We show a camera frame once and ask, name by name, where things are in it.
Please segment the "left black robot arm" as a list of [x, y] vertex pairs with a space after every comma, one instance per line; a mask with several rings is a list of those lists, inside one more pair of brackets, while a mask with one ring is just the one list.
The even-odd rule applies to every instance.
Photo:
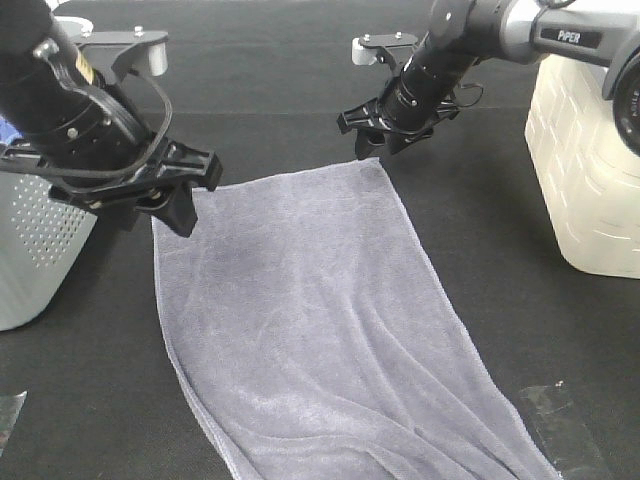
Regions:
[[214, 190], [218, 157], [171, 139], [164, 108], [150, 126], [122, 90], [167, 69], [162, 30], [69, 34], [44, 1], [1, 5], [1, 114], [18, 133], [1, 152], [6, 173], [50, 183], [51, 199], [123, 222], [147, 214], [189, 236], [197, 188]]

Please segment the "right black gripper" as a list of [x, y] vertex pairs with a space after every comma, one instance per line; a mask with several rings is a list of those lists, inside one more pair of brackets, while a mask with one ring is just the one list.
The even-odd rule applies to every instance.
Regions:
[[369, 158], [383, 146], [396, 155], [431, 138], [435, 125], [459, 113], [453, 90], [477, 61], [450, 51], [415, 50], [379, 96], [338, 116], [341, 133], [356, 133], [356, 158]]

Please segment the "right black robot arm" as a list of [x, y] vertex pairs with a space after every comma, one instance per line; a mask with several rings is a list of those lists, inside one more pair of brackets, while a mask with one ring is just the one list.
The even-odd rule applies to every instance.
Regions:
[[454, 91], [490, 59], [530, 65], [545, 55], [605, 68], [622, 142], [639, 151], [639, 4], [636, 1], [431, 1], [422, 37], [365, 34], [352, 42], [358, 66], [380, 63], [391, 76], [374, 98], [340, 113], [340, 133], [356, 134], [355, 154], [396, 154], [430, 138], [463, 109]]

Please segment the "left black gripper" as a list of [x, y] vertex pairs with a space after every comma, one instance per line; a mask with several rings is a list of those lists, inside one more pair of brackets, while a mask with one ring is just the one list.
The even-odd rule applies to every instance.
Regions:
[[222, 165], [168, 137], [173, 108], [155, 77], [107, 85], [75, 44], [1, 47], [1, 114], [21, 138], [1, 170], [41, 177], [55, 201], [122, 222], [140, 213], [188, 238], [192, 192], [212, 191]]

